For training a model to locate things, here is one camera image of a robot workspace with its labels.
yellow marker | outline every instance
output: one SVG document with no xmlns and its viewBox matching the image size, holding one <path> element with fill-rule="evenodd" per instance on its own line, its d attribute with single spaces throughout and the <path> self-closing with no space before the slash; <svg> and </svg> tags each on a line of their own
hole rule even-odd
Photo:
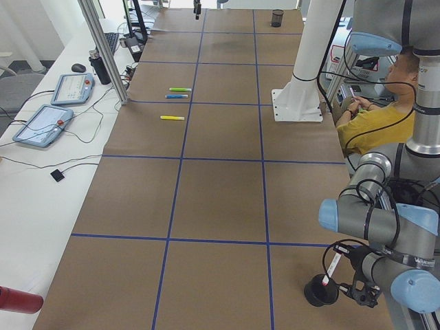
<svg viewBox="0 0 440 330">
<path fill-rule="evenodd" d="M 185 120 L 185 117 L 176 117 L 175 115 L 161 115 L 160 119 L 163 119 L 163 120 Z"/>
</svg>

black mouse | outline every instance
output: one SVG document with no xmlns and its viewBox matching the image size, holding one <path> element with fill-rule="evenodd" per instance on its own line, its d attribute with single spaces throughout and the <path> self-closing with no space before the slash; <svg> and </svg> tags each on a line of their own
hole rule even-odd
<svg viewBox="0 0 440 330">
<path fill-rule="evenodd" d="M 71 70 L 72 70 L 73 72 L 80 72 L 80 73 L 83 73 L 83 72 L 85 72 L 85 66 L 82 65 L 82 64 L 80 64 L 80 63 L 75 63 L 75 64 L 73 64 L 73 65 L 71 66 Z"/>
</svg>

light blue end cap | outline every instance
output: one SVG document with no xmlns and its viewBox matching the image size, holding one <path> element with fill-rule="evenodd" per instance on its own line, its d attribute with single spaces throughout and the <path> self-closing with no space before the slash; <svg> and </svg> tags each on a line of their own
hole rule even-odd
<svg viewBox="0 0 440 330">
<path fill-rule="evenodd" d="M 417 313 L 432 313 L 440 308 L 440 281 L 426 270 L 407 270 L 394 279 L 391 295 Z"/>
<path fill-rule="evenodd" d="M 403 218 L 429 231 L 435 236 L 438 235 L 439 215 L 434 210 L 399 203 L 397 204 L 397 211 Z"/>
<path fill-rule="evenodd" d="M 325 199 L 321 203 L 318 218 L 321 227 L 338 232 L 338 205 L 335 199 Z"/>
<path fill-rule="evenodd" d="M 356 54 L 365 56 L 391 56 L 402 50 L 398 43 L 366 32 L 352 32 L 350 44 Z"/>
</svg>

black cup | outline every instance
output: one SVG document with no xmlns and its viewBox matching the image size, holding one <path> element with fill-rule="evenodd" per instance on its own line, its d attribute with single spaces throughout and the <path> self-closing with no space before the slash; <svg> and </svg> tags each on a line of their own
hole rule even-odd
<svg viewBox="0 0 440 330">
<path fill-rule="evenodd" d="M 321 307 L 336 302 L 339 296 L 339 289 L 335 281 L 330 278 L 327 285 L 322 285 L 324 274 L 316 275 L 304 287 L 304 296 L 310 305 Z"/>
<path fill-rule="evenodd" d="M 281 21 L 283 20 L 284 11 L 280 9 L 272 10 L 272 23 L 274 28 L 279 28 L 281 26 Z"/>
</svg>

